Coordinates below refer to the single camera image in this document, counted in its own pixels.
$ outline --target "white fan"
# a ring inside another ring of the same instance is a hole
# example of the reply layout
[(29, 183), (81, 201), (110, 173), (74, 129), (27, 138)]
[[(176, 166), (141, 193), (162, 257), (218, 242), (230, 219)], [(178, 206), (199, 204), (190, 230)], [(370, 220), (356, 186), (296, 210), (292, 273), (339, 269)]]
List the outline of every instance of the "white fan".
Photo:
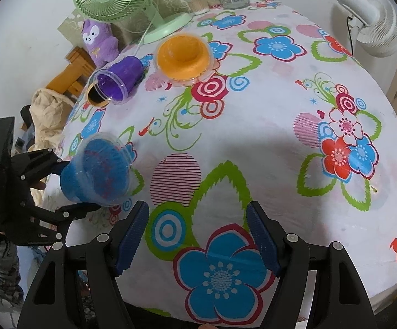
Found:
[(352, 14), (350, 40), (374, 57), (397, 51), (397, 12), (389, 0), (337, 0)]

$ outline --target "fan base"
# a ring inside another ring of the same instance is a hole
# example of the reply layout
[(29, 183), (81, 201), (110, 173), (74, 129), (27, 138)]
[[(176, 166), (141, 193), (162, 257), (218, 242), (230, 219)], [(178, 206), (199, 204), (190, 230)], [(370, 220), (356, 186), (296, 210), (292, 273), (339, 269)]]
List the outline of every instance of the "fan base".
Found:
[(153, 43), (169, 36), (185, 26), (192, 20), (192, 17), (193, 16), (189, 13), (182, 12), (166, 18), (165, 23), (162, 26), (156, 27), (155, 29), (147, 32), (147, 35), (144, 38), (144, 44)]

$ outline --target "floral bedsheet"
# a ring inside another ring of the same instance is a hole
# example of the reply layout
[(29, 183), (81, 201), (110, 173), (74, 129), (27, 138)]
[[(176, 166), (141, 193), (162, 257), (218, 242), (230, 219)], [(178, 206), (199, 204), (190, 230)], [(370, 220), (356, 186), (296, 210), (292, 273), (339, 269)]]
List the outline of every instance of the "floral bedsheet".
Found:
[[(96, 108), (84, 94), (76, 103), (56, 153), (70, 159), (81, 140), (110, 132), (134, 159), (134, 186), (123, 204), (74, 222), (67, 245), (108, 232), (144, 200), (150, 220), (118, 278), (124, 300), (184, 320), (258, 326), (278, 281), (246, 224), (257, 200), (306, 242), (343, 243), (370, 297), (397, 283), (397, 117), (370, 75), (275, 0), (216, 5), (184, 30), (214, 52), (208, 80), (159, 79), (153, 43), (138, 53), (147, 75), (126, 104)], [(67, 203), (51, 176), (44, 206)], [(310, 277), (307, 298), (313, 286)]]

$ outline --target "purple plastic cup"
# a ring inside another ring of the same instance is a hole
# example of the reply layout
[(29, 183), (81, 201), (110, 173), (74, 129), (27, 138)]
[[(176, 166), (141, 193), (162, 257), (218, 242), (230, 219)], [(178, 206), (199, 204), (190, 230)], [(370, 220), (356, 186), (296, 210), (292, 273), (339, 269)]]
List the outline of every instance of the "purple plastic cup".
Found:
[(107, 69), (98, 70), (95, 74), (95, 89), (105, 100), (123, 104), (143, 73), (142, 62), (128, 56)]

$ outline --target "power cord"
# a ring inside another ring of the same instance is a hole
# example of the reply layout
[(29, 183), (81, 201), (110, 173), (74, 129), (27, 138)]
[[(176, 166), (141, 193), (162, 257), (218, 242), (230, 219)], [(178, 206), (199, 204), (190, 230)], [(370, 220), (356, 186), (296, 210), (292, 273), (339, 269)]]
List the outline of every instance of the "power cord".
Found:
[(141, 37), (141, 41), (139, 42), (138, 48), (136, 49), (136, 52), (134, 52), (134, 57), (136, 57), (136, 55), (139, 52), (139, 49), (141, 49), (142, 47), (142, 43), (144, 42), (145, 36), (147, 35), (147, 32), (149, 31), (150, 27), (153, 25), (153, 21), (156, 18), (156, 15), (159, 13), (159, 0), (157, 0), (157, 7), (156, 7), (156, 12), (154, 13), (153, 18), (150, 21), (150, 24), (148, 25), (147, 29), (145, 30), (144, 34)]
[(353, 55), (353, 43), (352, 43), (352, 37), (350, 35), (349, 21), (352, 21), (352, 17), (350, 17), (350, 16), (348, 16), (346, 18), (346, 25), (347, 25), (347, 31), (349, 32), (350, 51), (351, 51), (351, 53)]

